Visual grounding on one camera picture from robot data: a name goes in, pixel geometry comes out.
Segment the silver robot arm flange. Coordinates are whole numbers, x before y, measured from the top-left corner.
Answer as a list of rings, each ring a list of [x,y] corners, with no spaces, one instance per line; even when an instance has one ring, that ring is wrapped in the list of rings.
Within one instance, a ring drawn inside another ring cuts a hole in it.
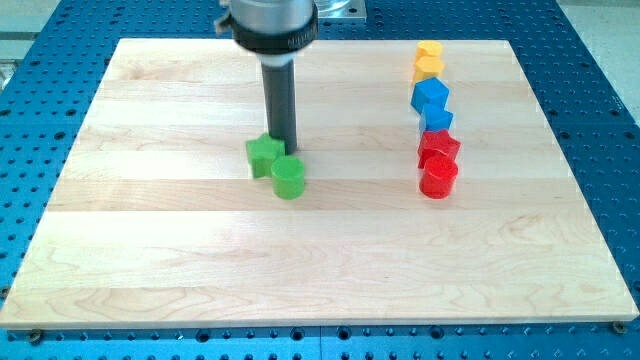
[[[230,31],[233,40],[264,66],[289,64],[317,37],[313,0],[230,0],[224,6],[226,12],[214,21],[215,31]]]

